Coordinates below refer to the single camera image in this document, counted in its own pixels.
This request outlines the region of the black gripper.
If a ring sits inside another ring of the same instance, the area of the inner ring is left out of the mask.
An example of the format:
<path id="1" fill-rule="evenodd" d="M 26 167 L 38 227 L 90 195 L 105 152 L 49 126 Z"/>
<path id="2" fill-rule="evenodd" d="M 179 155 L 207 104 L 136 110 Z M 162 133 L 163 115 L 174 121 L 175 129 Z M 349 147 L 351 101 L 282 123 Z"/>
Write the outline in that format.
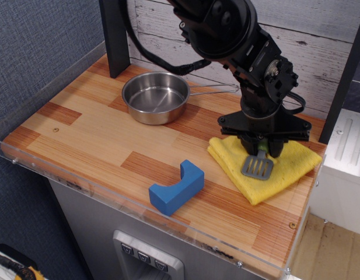
<path id="1" fill-rule="evenodd" d="M 288 97 L 300 104 L 299 108 L 288 110 L 280 101 L 274 103 L 265 91 L 256 87 L 241 85 L 241 110 L 218 118 L 221 133 L 240 136 L 242 146 L 249 155 L 258 154 L 258 138 L 268 140 L 270 156 L 280 156 L 288 140 L 308 141 L 312 125 L 296 116 L 305 108 L 306 102 L 296 93 Z"/>

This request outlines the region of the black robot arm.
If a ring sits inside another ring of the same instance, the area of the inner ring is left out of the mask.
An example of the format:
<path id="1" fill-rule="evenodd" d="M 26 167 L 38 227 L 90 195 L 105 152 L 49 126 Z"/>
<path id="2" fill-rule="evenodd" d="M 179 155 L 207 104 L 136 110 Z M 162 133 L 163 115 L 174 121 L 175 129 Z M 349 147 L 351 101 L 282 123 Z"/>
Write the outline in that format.
<path id="1" fill-rule="evenodd" d="M 240 111 L 218 118 L 224 135 L 238 137 L 251 155 L 266 141 L 274 158 L 288 141 L 309 139 L 311 124 L 282 104 L 286 97 L 305 104 L 293 92 L 297 74 L 260 27 L 250 1 L 172 1 L 172 6 L 195 52 L 222 64 L 240 83 Z"/>

